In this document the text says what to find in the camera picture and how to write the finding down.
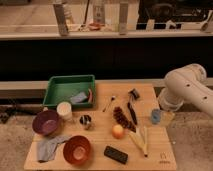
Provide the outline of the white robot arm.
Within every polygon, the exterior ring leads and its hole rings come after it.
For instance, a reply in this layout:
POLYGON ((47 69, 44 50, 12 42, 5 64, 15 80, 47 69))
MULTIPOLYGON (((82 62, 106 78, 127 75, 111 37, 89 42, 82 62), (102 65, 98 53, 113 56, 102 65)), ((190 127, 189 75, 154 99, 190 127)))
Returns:
POLYGON ((213 117, 213 90, 203 84, 206 78, 205 68, 196 63, 168 72, 158 96, 159 105, 165 111, 177 111, 188 101, 213 117))

